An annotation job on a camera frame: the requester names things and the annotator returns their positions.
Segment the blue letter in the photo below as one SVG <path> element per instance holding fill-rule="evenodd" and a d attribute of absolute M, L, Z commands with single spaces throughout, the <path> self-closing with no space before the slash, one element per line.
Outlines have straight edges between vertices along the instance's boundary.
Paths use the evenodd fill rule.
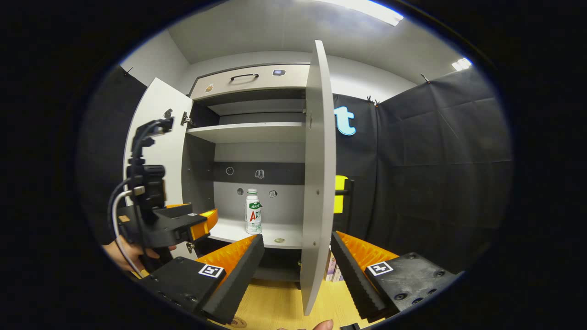
<path fill-rule="evenodd" d="M 354 127 L 350 126 L 350 120 L 355 118 L 355 114 L 349 112 L 346 106 L 337 107 L 334 109 L 334 114 L 336 116 L 336 127 L 338 127 L 338 131 L 344 135 L 353 135 L 357 130 Z"/>

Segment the cabinet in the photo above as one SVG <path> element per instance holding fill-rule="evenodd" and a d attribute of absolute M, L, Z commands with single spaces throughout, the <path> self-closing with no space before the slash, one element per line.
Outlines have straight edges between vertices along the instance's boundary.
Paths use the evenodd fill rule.
<path fill-rule="evenodd" d="M 249 236 L 244 198 L 247 188 L 257 188 L 265 248 L 301 252 L 299 281 L 309 315 L 328 256 L 336 174 L 333 98 L 322 42 L 315 41 L 310 64 L 228 69 L 198 77 L 188 95 L 155 78 L 130 126 L 123 175 L 136 127 L 172 109 L 173 131 L 143 151 L 147 163 L 166 168 L 166 203 L 192 203 L 194 212 L 218 208 L 210 238 L 234 242 Z M 188 129 L 180 124 L 184 112 L 193 119 L 208 112 L 211 120 L 195 120 L 199 127 Z M 293 279 L 279 266 L 259 273 Z"/>

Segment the white plastic bottle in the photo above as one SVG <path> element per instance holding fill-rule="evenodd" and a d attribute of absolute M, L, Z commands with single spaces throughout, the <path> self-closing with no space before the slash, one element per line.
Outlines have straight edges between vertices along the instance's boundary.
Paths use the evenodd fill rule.
<path fill-rule="evenodd" d="M 247 199 L 245 200 L 245 231 L 249 234 L 261 233 L 261 203 L 257 196 L 256 189 L 247 189 Z"/>

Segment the white wall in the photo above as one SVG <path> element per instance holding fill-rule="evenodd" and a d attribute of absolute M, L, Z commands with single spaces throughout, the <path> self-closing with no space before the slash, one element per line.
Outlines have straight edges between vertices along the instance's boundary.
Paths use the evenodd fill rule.
<path fill-rule="evenodd" d="M 130 75 L 146 86 L 157 77 L 177 88 L 177 82 L 188 68 L 189 62 L 171 38 L 169 31 L 165 30 L 137 48 L 120 66 L 127 71 L 133 68 Z"/>
<path fill-rule="evenodd" d="M 198 76 L 211 72 L 226 70 L 244 65 L 255 65 L 272 62 L 310 62 L 312 54 L 306 52 L 254 52 L 241 53 L 210 60 L 204 60 L 190 65 L 179 78 L 177 86 L 180 92 L 190 92 Z M 371 99 L 382 102 L 395 96 L 416 84 L 391 72 L 378 69 L 364 63 L 327 56 L 330 69 L 332 92 L 361 99 L 371 95 Z"/>

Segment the drawer handle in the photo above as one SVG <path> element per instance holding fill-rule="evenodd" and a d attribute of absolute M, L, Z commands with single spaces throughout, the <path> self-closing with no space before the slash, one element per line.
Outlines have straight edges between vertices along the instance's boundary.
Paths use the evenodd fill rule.
<path fill-rule="evenodd" d="M 247 75 L 240 75 L 240 76 L 234 76 L 234 77 L 230 77 L 230 81 L 233 81 L 234 78 L 238 78 L 238 77 L 246 77 L 246 76 L 255 76 L 255 78 L 259 78 L 259 74 L 257 73 L 249 73 Z"/>

